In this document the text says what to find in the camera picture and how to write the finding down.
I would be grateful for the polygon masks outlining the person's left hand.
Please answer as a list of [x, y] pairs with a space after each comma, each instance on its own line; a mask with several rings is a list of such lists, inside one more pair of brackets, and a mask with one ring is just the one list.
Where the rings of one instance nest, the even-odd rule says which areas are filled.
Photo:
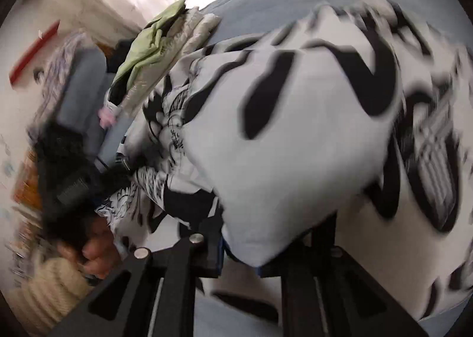
[[88, 242], [81, 252], [64, 242], [57, 243], [57, 250], [82, 273], [100, 279], [106, 278], [122, 261], [114, 244], [114, 235], [104, 217], [95, 217], [90, 223]]

